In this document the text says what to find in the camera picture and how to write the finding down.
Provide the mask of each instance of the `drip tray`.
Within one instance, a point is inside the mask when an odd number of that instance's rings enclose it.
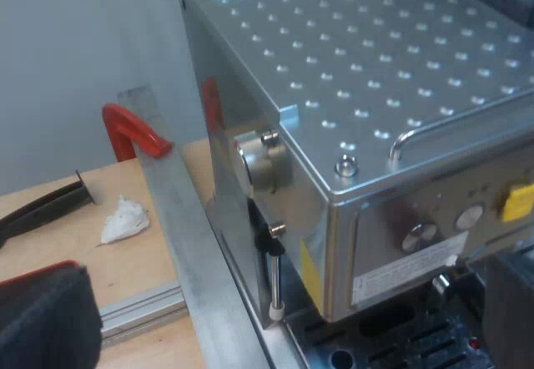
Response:
[[[404,296],[329,324],[315,311],[288,318],[308,366],[334,369],[489,369],[479,321],[457,297],[442,309]]]

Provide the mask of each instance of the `grey wall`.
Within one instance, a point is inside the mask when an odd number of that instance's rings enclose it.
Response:
[[[113,163],[101,108],[145,83],[205,136],[178,0],[0,0],[0,195]]]

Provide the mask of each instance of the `white tissue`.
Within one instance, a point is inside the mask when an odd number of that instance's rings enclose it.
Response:
[[[141,230],[146,229],[150,224],[149,216],[143,207],[124,198],[118,197],[118,209],[113,216],[108,216],[106,225],[101,234],[103,244],[108,244],[126,237],[138,234]]]

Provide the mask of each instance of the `metal plate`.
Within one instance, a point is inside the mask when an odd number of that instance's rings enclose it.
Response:
[[[209,18],[280,119],[297,118],[288,138],[333,190],[390,174],[402,132],[534,85],[532,33],[477,0],[213,2]],[[450,151],[435,142],[426,158]],[[346,153],[360,162],[351,181],[334,171]]]

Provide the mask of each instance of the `sticker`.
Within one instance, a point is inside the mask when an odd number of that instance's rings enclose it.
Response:
[[[468,234],[469,231],[465,231],[364,275],[358,275],[353,281],[352,303],[357,304],[378,296],[439,267],[454,265],[464,249]]]

